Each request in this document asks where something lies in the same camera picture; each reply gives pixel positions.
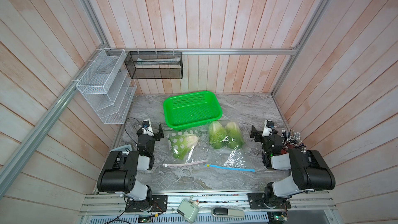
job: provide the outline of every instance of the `marble tabletop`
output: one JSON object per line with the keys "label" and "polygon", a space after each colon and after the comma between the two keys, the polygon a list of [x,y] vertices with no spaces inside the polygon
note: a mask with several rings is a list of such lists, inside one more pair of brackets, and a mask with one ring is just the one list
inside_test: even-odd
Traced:
{"label": "marble tabletop", "polygon": [[[129,117],[142,122],[151,119],[154,131],[159,123],[164,131],[167,127],[163,102],[171,95],[136,95],[131,104]],[[206,167],[205,163],[182,166],[164,167],[170,158],[171,151],[166,138],[155,144],[155,162],[152,170],[138,171],[137,180],[149,185],[152,190],[264,190],[267,183],[281,180],[289,175],[287,171],[267,170],[261,160],[261,143],[250,138],[251,125],[258,130],[264,128],[266,119],[273,120],[277,130],[285,125],[270,94],[216,94],[220,102],[223,115],[220,120],[232,120],[239,124],[244,136],[246,157],[251,160],[255,172]],[[136,130],[140,125],[134,119],[129,119],[126,129],[129,135],[137,140]],[[119,145],[131,144],[136,148],[131,138],[123,133]]]}

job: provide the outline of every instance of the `ziplock bag with polka dots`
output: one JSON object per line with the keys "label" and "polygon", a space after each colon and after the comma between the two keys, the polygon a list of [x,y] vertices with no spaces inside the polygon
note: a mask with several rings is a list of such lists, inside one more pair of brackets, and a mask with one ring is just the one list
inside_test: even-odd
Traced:
{"label": "ziplock bag with polka dots", "polygon": [[186,166],[207,162],[209,146],[206,126],[165,131],[164,137],[169,143],[170,153],[163,166]]}

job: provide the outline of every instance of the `black mesh wire basket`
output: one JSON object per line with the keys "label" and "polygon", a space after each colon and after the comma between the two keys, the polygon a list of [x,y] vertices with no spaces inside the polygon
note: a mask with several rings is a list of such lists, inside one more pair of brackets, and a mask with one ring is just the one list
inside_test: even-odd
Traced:
{"label": "black mesh wire basket", "polygon": [[130,51],[125,65],[132,79],[182,79],[181,52]]}

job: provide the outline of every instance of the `wooden plank wall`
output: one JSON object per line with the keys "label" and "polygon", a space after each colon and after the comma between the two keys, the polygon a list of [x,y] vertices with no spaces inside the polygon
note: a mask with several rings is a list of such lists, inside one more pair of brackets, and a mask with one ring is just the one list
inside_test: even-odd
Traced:
{"label": "wooden plank wall", "polygon": [[[111,47],[292,47],[320,0],[90,0]],[[271,92],[288,56],[184,56],[178,79],[137,93]]]}
{"label": "wooden plank wall", "polygon": [[[79,0],[0,0],[0,167],[100,40]],[[78,94],[0,200],[1,223],[73,223],[115,130]]]}
{"label": "wooden plank wall", "polygon": [[397,41],[398,0],[333,0],[275,97],[345,223],[398,222]]}

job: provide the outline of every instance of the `white mesh wire rack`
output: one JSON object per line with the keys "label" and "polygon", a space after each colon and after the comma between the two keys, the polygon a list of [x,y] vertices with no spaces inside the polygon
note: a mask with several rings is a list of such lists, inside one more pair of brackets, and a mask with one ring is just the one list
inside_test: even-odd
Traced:
{"label": "white mesh wire rack", "polygon": [[125,58],[122,49],[101,50],[76,86],[104,124],[124,124],[137,89],[128,70],[118,72]]}
{"label": "white mesh wire rack", "polygon": [[107,94],[125,59],[123,49],[102,49],[77,83],[77,89],[86,94]]}
{"label": "white mesh wire rack", "polygon": [[117,74],[107,94],[82,93],[104,124],[124,124],[137,85],[130,87],[127,70]]}

